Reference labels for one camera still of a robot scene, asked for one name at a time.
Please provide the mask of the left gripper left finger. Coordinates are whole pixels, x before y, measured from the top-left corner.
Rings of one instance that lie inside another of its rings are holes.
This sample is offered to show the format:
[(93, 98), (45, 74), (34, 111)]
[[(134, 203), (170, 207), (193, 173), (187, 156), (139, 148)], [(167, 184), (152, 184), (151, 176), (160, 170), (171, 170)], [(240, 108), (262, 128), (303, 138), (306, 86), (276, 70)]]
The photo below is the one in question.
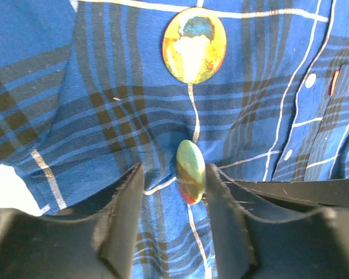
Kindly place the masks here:
[(137, 163), (54, 216), (0, 209), (0, 278), (130, 278), (143, 186)]

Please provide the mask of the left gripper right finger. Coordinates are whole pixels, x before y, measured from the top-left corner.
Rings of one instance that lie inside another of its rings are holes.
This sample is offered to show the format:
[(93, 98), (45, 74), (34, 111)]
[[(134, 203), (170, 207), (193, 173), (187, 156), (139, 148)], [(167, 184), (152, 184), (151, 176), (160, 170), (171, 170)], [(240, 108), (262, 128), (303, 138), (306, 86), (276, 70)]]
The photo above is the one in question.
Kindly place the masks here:
[(349, 179), (234, 180), (206, 167), (219, 278), (349, 278)]

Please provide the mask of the landscape round brooch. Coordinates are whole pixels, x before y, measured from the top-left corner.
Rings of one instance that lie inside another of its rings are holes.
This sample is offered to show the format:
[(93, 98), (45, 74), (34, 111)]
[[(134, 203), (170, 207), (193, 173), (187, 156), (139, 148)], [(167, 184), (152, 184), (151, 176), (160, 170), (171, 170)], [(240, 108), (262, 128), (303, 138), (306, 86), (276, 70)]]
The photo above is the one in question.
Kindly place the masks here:
[(177, 149), (176, 179), (179, 191), (189, 205), (202, 199), (206, 184), (205, 161), (199, 147), (187, 139)]

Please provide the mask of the blue plaid button shirt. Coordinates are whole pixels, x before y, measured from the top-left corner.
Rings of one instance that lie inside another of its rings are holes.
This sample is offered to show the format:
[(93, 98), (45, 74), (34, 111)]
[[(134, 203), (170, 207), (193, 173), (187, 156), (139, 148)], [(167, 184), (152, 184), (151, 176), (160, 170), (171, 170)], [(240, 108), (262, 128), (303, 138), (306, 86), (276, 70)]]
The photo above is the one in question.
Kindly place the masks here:
[[(186, 84), (162, 41), (194, 7), (227, 47)], [(349, 1), (0, 1), (0, 165), (54, 216), (143, 164), (130, 278), (219, 278), (206, 184), (195, 205), (179, 191), (183, 140), (234, 180), (349, 179)]]

